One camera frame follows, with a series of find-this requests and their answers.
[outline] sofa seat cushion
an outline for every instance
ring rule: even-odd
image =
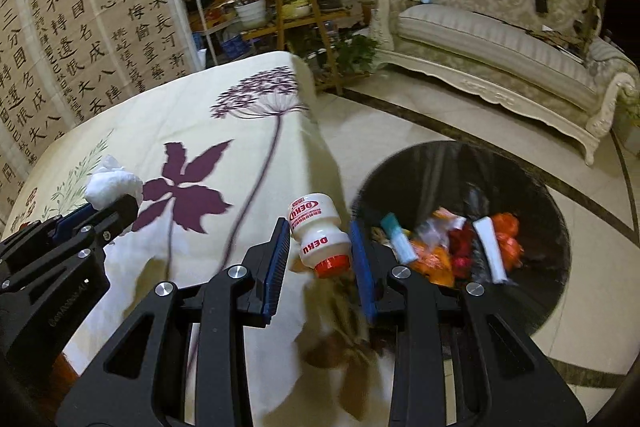
[[[515,74],[588,112],[598,104],[596,85],[571,57],[499,20],[439,4],[403,11],[398,35]]]

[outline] crumpled tissue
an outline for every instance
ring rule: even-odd
[[[104,156],[84,190],[84,199],[95,210],[102,210],[125,194],[136,198],[138,206],[142,204],[142,180],[122,167],[116,158]],[[121,235],[129,232],[127,227]]]

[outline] red bottle cap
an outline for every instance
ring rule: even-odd
[[[327,277],[335,277],[349,269],[351,263],[348,255],[335,255],[329,259],[325,259],[322,263],[316,264],[314,270],[320,279]]]

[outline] calligraphy scroll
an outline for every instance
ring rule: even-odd
[[[199,69],[180,0],[0,0],[0,25],[0,228],[54,140]]]

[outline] black trash bag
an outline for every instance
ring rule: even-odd
[[[511,315],[529,333],[536,331],[558,304],[571,263],[564,219],[545,185],[490,150],[429,142],[382,162],[361,187],[352,215],[369,230],[392,212],[403,228],[415,230],[440,206],[473,220],[499,212],[518,218],[523,266],[509,273],[514,285],[497,290]],[[488,272],[486,265],[475,270],[473,278]]]

